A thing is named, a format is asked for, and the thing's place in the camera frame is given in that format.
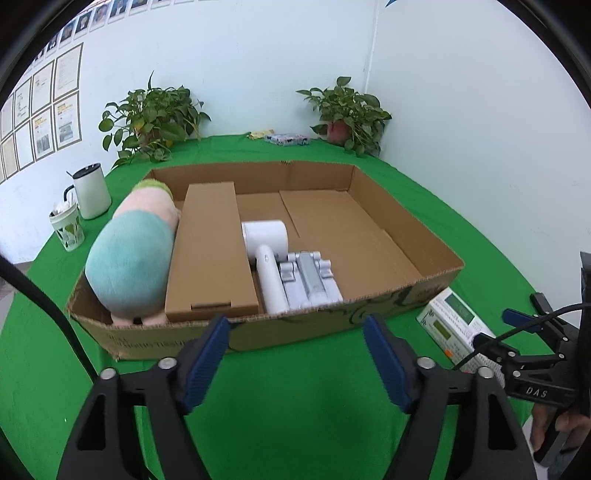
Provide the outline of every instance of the green tablecloth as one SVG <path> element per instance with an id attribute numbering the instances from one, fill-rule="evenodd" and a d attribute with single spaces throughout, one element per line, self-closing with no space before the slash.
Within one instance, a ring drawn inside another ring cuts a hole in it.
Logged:
<path id="1" fill-rule="evenodd" d="M 352 163 L 383 185 L 466 263 L 452 288 L 491 329 L 508 328 L 501 311 L 531 311 L 531 286 L 474 227 L 441 200 L 391 166 L 356 158 L 315 140 L 306 147 L 277 147 L 244 136 L 189 141 L 163 167 L 198 162 L 314 160 Z M 153 165 L 116 169 L 107 184 L 109 212 L 83 223 L 84 244 L 67 253 L 53 236 L 29 276 L 59 306 L 84 267 L 92 242 L 131 187 Z M 450 365 L 416 321 L 417 311 L 390 319 L 392 331 L 419 355 Z M 114 361 L 74 323 L 96 369 Z M 543 343 L 520 333 L 510 343 L 523 353 L 540 353 Z M 153 362 L 120 362 L 121 372 Z M 53 321 L 16 295 L 0 337 L 0 426 L 25 466 L 38 479 L 53 479 L 72 424 L 90 381 Z M 514 402 L 524 421 L 530 406 Z M 450 407 L 431 478 L 444 478 L 450 455 L 455 407 Z M 381 479 L 405 425 L 405 415 L 388 401 L 360 330 L 321 339 L 226 355 L 204 404 L 187 417 L 195 444 L 216 480 Z M 145 409 L 139 434 L 148 466 L 163 478 Z"/>

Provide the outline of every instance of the blue gripper pad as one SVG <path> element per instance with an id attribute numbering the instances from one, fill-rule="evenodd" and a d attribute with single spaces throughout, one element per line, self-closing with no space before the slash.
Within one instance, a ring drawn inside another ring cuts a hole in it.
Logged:
<path id="1" fill-rule="evenodd" d="M 503 322 L 507 325 L 511 325 L 512 327 L 520 327 L 524 323 L 530 322 L 534 320 L 534 317 L 531 315 L 527 315 L 525 313 L 518 312 L 517 310 L 512 309 L 505 309 L 503 314 L 501 315 Z M 536 333 L 540 331 L 540 326 L 536 325 L 535 327 L 528 328 L 526 332 L 529 333 Z"/>
<path id="2" fill-rule="evenodd" d="M 365 319 L 363 336 L 390 401 L 410 413 L 420 396 L 413 349 L 406 340 L 394 336 L 377 315 Z"/>
<path id="3" fill-rule="evenodd" d="M 210 320 L 201 337 L 187 343 L 177 356 L 174 386 L 177 403 L 189 414 L 201 405 L 207 389 L 228 349 L 230 322 L 220 316 Z"/>

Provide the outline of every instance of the cardboard box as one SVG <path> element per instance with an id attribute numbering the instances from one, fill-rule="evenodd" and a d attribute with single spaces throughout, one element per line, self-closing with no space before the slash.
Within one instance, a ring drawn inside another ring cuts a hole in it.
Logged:
<path id="1" fill-rule="evenodd" d="M 341 332 L 361 325 L 369 313 L 390 317 L 416 308 L 444 290 L 463 268 L 449 247 L 355 166 L 305 161 L 197 164 L 159 168 L 147 176 L 166 183 L 179 208 L 191 184 L 232 182 L 240 220 L 281 219 L 290 251 L 318 250 L 332 262 L 345 301 L 277 317 L 264 313 L 251 272 L 258 314 L 231 318 L 234 351 Z M 197 319 L 115 327 L 84 273 L 67 309 L 117 359 L 173 356 L 207 325 Z"/>
<path id="2" fill-rule="evenodd" d="M 472 341 L 478 333 L 495 336 L 486 323 L 450 288 L 432 299 L 417 320 L 454 365 L 474 351 Z M 482 354 L 464 365 L 462 371 L 476 373 L 480 367 L 493 370 L 501 385 L 505 386 L 501 366 Z"/>
<path id="3" fill-rule="evenodd" d="M 189 186 L 166 293 L 171 322 L 258 313 L 234 184 Z"/>

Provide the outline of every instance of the plush toy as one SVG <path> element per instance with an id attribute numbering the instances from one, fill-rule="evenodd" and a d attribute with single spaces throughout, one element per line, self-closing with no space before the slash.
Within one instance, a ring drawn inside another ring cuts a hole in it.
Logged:
<path id="1" fill-rule="evenodd" d="M 90 249 L 86 278 L 115 325 L 160 325 L 180 212 L 168 187 L 143 180 Z"/>

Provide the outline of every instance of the screw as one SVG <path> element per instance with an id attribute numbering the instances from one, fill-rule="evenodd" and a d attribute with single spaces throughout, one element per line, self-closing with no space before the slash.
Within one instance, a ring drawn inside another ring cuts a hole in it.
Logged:
<path id="1" fill-rule="evenodd" d="M 478 375 L 480 375 L 482 378 L 492 378 L 495 376 L 492 370 L 488 367 L 480 367 L 478 369 Z"/>
<path id="2" fill-rule="evenodd" d="M 158 362 L 158 366 L 162 370 L 170 370 L 172 367 L 175 367 L 176 365 L 177 365 L 177 359 L 172 358 L 171 356 L 163 358 L 160 362 Z"/>
<path id="3" fill-rule="evenodd" d="M 426 370 L 430 370 L 435 366 L 435 362 L 427 356 L 417 358 L 417 365 Z"/>
<path id="4" fill-rule="evenodd" d="M 113 378 L 115 375 L 117 375 L 117 370 L 115 370 L 114 368 L 105 368 L 101 373 L 100 373 L 100 377 L 103 380 L 110 380 L 111 378 Z"/>

